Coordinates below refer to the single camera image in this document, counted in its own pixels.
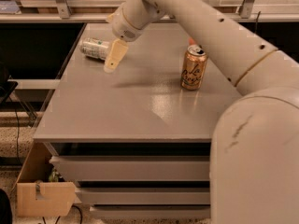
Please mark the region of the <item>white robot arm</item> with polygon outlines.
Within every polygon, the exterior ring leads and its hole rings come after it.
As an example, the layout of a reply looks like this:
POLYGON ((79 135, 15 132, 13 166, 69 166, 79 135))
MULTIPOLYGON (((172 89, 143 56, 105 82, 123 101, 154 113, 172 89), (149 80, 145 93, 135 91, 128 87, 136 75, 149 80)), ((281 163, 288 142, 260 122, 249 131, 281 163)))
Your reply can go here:
POLYGON ((126 0, 107 18, 119 40, 106 70, 165 14, 242 96, 212 137, 212 224, 299 224, 299 64, 201 0, 126 0))

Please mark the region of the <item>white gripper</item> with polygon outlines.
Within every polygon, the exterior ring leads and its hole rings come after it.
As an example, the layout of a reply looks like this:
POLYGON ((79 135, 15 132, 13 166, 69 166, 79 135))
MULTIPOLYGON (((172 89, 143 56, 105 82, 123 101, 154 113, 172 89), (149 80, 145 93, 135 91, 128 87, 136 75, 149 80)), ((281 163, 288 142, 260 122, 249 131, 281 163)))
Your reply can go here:
POLYGON ((126 0, 108 15, 106 22, 111 24, 113 34, 119 39, 109 46, 104 71, 113 73, 128 51, 126 42, 137 40, 149 24, 158 21, 163 15, 163 11, 146 0, 126 0))

